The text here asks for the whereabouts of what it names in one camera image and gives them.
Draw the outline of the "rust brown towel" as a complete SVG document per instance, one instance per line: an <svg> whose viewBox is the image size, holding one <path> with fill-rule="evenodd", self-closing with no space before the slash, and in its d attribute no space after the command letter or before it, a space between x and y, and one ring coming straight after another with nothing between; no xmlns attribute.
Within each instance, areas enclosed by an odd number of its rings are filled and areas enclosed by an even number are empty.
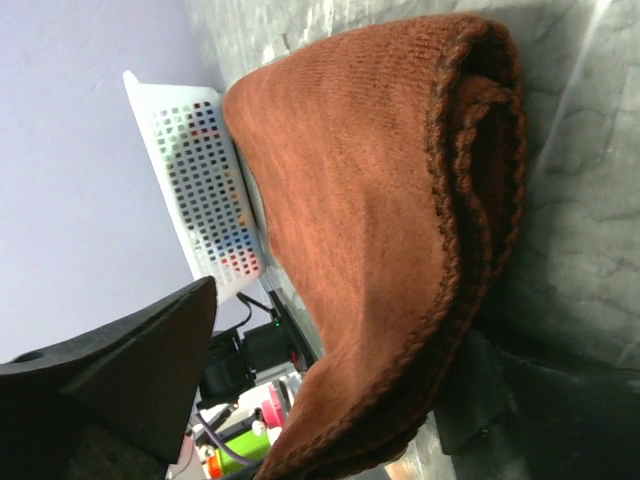
<svg viewBox="0 0 640 480"><path fill-rule="evenodd" d="M223 112L324 346L259 477L341 479L392 459L518 236L513 39L470 13L370 25L247 74Z"/></svg>

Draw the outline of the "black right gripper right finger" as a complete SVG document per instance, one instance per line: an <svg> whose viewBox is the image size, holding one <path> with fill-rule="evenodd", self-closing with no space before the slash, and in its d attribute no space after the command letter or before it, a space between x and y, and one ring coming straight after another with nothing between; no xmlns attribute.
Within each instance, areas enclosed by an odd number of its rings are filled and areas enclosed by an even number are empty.
<svg viewBox="0 0 640 480"><path fill-rule="evenodd" d="M639 373L471 330L435 407L459 479L636 479Z"/></svg>

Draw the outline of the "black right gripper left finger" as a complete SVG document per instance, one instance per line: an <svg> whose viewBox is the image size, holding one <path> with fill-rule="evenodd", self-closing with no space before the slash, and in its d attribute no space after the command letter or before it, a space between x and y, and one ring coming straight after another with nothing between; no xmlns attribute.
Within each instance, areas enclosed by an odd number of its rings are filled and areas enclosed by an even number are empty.
<svg viewBox="0 0 640 480"><path fill-rule="evenodd" d="M1 366L4 479L163 479L217 310L213 278Z"/></svg>

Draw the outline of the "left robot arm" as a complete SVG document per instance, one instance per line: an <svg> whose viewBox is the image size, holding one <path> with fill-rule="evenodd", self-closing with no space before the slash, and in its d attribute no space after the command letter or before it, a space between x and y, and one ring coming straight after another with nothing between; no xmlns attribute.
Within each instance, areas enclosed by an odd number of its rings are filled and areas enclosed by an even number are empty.
<svg viewBox="0 0 640 480"><path fill-rule="evenodd" d="M266 306L244 293L237 295L249 313L254 308L263 310L270 322L241 334L239 329L251 319L247 317L212 336L199 382L199 409L236 402L272 368L290 363L297 372L305 373L318 359L276 291L270 290L268 296L271 304Z"/></svg>

